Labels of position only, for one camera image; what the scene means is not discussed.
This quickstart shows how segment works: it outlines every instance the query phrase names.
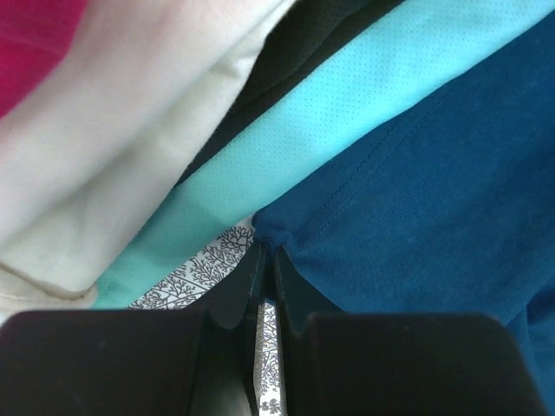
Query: clothing pile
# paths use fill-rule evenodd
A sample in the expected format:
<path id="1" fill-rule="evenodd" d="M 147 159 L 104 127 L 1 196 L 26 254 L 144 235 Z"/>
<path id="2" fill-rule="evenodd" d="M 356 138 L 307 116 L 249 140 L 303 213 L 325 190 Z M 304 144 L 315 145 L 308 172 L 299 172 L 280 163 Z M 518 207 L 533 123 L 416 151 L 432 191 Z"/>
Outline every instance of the clothing pile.
<path id="1" fill-rule="evenodd" d="M 127 308 L 253 216 L 346 311 L 499 320 L 555 413 L 554 10 L 0 0 L 0 312 Z"/>

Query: white fabric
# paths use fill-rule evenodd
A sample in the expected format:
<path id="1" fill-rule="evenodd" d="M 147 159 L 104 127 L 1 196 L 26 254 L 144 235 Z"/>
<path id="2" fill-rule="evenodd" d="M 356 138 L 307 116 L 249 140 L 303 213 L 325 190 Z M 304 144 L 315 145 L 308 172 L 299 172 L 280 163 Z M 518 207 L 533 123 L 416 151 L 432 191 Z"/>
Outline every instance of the white fabric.
<path id="1" fill-rule="evenodd" d="M 0 120 L 0 310 L 94 298 L 294 1 L 91 0 L 66 58 Z"/>

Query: turquoise cloth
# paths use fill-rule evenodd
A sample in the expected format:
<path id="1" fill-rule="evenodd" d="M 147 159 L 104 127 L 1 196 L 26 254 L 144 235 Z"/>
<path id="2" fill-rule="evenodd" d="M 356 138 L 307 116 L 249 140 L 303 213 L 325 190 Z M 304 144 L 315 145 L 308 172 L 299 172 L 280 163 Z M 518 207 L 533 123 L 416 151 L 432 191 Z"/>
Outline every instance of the turquoise cloth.
<path id="1" fill-rule="evenodd" d="M 553 0 L 405 1 L 174 189 L 101 276 L 95 307 L 125 308 L 219 233 L 553 9 Z"/>

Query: patterned fabric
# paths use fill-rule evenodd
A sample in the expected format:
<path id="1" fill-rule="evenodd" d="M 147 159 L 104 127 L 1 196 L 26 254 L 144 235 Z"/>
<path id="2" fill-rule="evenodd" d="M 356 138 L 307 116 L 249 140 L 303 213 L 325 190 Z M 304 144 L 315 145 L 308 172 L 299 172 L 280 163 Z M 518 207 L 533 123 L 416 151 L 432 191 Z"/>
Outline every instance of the patterned fabric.
<path id="1" fill-rule="evenodd" d="M 213 285 L 227 276 L 252 242 L 251 222 L 245 220 L 227 230 L 208 244 L 140 299 L 132 309 L 179 309 L 204 295 Z M 276 310 L 264 306 L 264 340 L 262 343 L 262 374 L 260 414 L 279 415 L 279 367 Z"/>

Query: blue fabric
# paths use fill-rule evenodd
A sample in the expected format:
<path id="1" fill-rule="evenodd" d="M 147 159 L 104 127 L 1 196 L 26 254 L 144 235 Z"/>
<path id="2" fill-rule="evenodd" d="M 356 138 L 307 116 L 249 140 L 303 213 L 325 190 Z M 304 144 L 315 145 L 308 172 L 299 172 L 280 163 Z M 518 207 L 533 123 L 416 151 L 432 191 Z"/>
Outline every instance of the blue fabric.
<path id="1" fill-rule="evenodd" d="M 555 412 L 555 13 L 253 219 L 352 312 L 482 312 Z"/>
<path id="2" fill-rule="evenodd" d="M 529 29 L 553 0 L 406 0 L 177 187 L 100 278 L 124 308 L 370 129 Z"/>

